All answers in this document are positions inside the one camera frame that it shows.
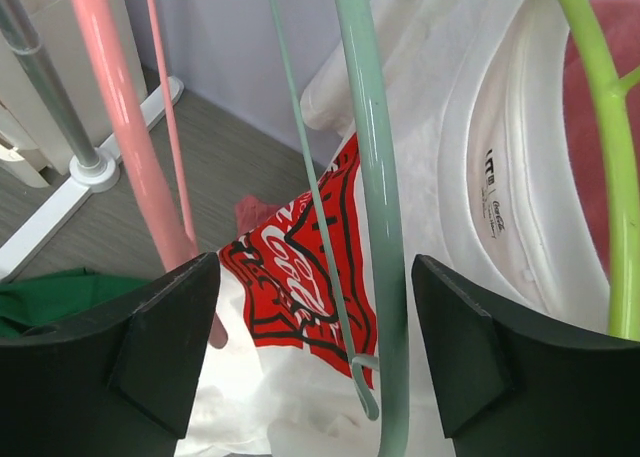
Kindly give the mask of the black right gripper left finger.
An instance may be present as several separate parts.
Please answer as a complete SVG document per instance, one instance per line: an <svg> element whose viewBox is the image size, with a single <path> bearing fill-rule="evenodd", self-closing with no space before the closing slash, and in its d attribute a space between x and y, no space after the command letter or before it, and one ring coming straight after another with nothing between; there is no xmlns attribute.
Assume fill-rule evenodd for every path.
<svg viewBox="0 0 640 457"><path fill-rule="evenodd" d="M170 456L214 319L206 253L90 310L1 343L5 456Z"/></svg>

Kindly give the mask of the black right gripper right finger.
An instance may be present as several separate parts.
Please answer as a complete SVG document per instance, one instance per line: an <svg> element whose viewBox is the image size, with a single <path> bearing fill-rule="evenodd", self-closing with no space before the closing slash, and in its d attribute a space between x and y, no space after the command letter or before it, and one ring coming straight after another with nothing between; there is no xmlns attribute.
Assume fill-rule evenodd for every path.
<svg viewBox="0 0 640 457"><path fill-rule="evenodd" d="M639 346L547 317L419 255L411 278L459 456L635 456Z"/></svg>

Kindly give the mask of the green t-shirt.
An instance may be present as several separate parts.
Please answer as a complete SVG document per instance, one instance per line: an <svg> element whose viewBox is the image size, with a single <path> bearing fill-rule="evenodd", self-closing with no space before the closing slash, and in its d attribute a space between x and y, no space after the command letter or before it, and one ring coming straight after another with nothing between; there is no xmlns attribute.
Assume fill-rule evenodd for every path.
<svg viewBox="0 0 640 457"><path fill-rule="evenodd" d="M148 284L148 279L65 270L1 285L1 336L26 331L91 309Z"/></svg>

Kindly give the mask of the mint green hanger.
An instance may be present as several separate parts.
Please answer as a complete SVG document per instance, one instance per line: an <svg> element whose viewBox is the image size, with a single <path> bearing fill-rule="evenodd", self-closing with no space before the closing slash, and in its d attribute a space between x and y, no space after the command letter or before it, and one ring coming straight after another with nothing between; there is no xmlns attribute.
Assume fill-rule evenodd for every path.
<svg viewBox="0 0 640 457"><path fill-rule="evenodd" d="M372 252L378 354L356 351L301 107L291 99L326 252L351 378L362 408L381 423L378 453L402 456L409 433L409 339L403 233L384 76L370 0L334 0L350 84Z"/></svg>

